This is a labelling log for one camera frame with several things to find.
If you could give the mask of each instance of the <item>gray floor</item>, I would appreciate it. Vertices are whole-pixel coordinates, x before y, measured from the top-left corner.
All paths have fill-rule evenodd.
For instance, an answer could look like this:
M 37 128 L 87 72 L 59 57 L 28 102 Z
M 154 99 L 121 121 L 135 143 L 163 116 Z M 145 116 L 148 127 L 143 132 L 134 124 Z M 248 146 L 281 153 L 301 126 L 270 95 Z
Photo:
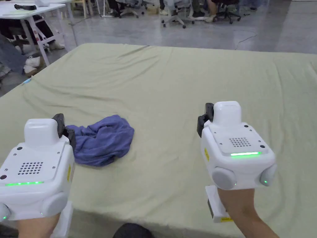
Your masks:
M 124 43 L 175 47 L 196 47 L 228 50 L 269 52 L 300 52 L 317 54 L 317 2 L 271 0 L 257 12 L 230 25 L 227 21 L 187 23 L 183 29 L 176 23 L 163 28 L 157 15 L 124 16 L 122 19 L 94 16 L 79 21 L 75 26 L 78 43 Z M 53 24 L 58 27 L 56 18 Z M 74 37 L 65 19 L 67 42 L 75 48 Z M 48 54 L 51 62 L 66 53 L 65 50 Z M 25 78 L 10 73 L 2 81 L 0 96 L 23 82 Z

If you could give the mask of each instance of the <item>desk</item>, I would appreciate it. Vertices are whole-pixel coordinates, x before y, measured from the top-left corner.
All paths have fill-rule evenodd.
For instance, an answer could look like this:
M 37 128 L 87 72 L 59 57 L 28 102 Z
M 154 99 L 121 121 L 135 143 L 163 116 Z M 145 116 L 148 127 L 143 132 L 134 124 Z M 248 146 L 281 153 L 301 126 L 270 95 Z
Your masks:
M 68 11 L 68 14 L 69 14 L 70 25 L 72 26 L 72 30 L 73 30 L 73 34 L 74 34 L 74 38 L 75 38 L 75 43 L 76 43 L 76 46 L 78 46 L 77 36 L 76 36 L 75 31 L 74 31 L 75 21 L 74 21 L 73 12 L 72 12 L 72 9 L 71 9 L 72 0 L 47 0 L 47 1 L 49 3 L 53 3 L 53 4 L 65 4 L 66 5 L 67 11 Z M 12 0 L 11 2 L 12 3 L 22 3 L 22 4 L 25 4 L 25 3 L 35 4 L 34 0 Z
M 14 11 L 15 8 L 14 8 L 14 4 L 15 3 L 11 3 L 11 2 L 0 2 L 0 18 L 2 19 L 13 19 L 13 20 L 20 20 L 21 21 L 21 24 L 23 26 L 23 29 L 25 31 L 25 34 L 30 42 L 30 45 L 32 47 L 33 50 L 35 50 L 35 45 L 32 41 L 32 38 L 31 38 L 31 34 L 27 28 L 27 25 L 25 23 L 25 20 L 27 20 L 29 23 L 30 23 L 30 26 L 33 30 L 33 34 L 35 36 L 35 39 L 38 43 L 38 46 L 39 46 L 39 49 L 42 53 L 42 56 L 44 58 L 44 61 L 45 61 L 45 64 L 46 66 L 49 66 L 49 60 L 46 56 L 46 53 L 45 53 L 45 50 L 43 48 L 43 45 L 46 44 L 47 42 L 50 42 L 52 40 L 56 40 L 56 38 L 58 38 L 59 36 L 62 36 L 64 38 L 64 42 L 65 42 L 65 48 L 67 51 L 69 51 L 69 48 L 67 46 L 67 42 L 66 42 L 66 38 L 65 38 L 65 34 L 64 34 L 64 31 L 63 31 L 63 24 L 62 24 L 62 20 L 61 20 L 61 14 L 60 14 L 60 11 L 59 9 L 62 8 L 62 7 L 65 7 L 65 4 L 50 4 L 49 7 L 38 7 L 37 6 L 37 9 L 35 11 L 30 11 L 29 13 L 26 13 L 24 15 L 4 15 L 6 13 L 9 13 L 10 11 Z M 24 5 L 34 5 L 32 3 L 23 3 Z M 53 33 L 54 35 L 52 37 L 49 37 L 49 38 L 46 38 L 42 33 L 41 31 L 37 28 L 36 26 L 36 22 L 38 21 L 34 21 L 33 19 L 33 16 L 34 15 L 39 15 L 39 14 L 42 14 L 42 13 L 45 13 L 45 12 L 49 12 L 49 11 L 56 11 L 57 13 L 57 17 L 58 17 L 58 21 L 60 23 L 60 27 L 61 27 L 61 32 L 58 32 L 57 34 L 56 33 Z

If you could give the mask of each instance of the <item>green led light strip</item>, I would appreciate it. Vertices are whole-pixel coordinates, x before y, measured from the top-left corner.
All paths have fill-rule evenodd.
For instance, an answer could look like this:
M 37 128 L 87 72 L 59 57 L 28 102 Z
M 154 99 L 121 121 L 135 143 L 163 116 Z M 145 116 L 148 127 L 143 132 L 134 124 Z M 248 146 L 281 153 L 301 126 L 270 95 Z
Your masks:
M 44 182 L 26 182 L 26 183 L 7 183 L 6 186 L 19 186 L 19 185 L 30 185 L 30 184 L 40 184 L 40 183 L 44 183 Z
M 230 154 L 231 156 L 237 156 L 237 155 L 259 155 L 262 152 L 245 152 L 245 153 L 233 153 Z

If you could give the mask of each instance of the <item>crumpled cloth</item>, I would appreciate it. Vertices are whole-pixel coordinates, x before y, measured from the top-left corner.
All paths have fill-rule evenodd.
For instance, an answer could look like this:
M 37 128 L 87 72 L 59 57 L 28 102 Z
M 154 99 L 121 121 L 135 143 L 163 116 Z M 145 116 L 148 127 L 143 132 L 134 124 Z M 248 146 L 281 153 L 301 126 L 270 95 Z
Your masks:
M 75 162 L 90 166 L 105 166 L 128 153 L 134 129 L 126 119 L 113 115 L 88 126 L 67 126 L 75 131 Z

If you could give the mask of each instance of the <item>yellow warning label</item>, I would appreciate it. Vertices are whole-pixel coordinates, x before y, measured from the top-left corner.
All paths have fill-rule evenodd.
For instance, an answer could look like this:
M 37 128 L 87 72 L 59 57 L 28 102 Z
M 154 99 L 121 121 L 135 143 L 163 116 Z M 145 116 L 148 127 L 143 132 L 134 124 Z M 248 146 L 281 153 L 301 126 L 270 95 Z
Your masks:
M 67 182 L 69 182 L 70 172 L 72 171 L 72 167 L 69 165 L 68 173 L 67 173 Z
M 206 148 L 205 148 L 205 155 L 206 155 L 207 161 L 209 162 L 209 154 Z
M 227 221 L 233 221 L 230 217 L 222 217 L 220 219 L 220 222 L 227 222 Z

